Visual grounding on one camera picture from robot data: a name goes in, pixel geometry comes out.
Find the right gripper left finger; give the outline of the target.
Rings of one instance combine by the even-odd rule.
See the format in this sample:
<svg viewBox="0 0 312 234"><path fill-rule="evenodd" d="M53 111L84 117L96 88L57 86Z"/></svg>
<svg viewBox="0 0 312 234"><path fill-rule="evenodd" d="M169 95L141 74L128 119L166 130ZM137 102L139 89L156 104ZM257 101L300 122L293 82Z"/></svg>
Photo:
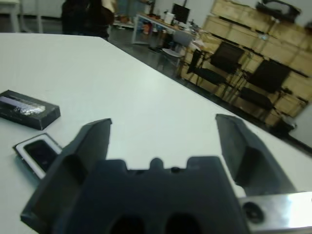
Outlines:
<svg viewBox="0 0 312 234"><path fill-rule="evenodd" d="M69 214L94 165L105 160L110 141L111 119L84 125L63 148L20 214L34 231L53 231Z"/></svg>

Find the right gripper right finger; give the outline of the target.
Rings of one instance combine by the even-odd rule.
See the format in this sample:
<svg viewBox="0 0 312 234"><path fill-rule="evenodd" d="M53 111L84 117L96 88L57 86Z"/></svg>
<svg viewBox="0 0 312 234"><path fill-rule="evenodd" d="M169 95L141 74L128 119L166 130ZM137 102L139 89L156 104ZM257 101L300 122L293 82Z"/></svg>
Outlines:
<svg viewBox="0 0 312 234"><path fill-rule="evenodd" d="M217 114L215 119L226 165L247 196L297 192L272 153L243 120L224 114Z"/></svg>

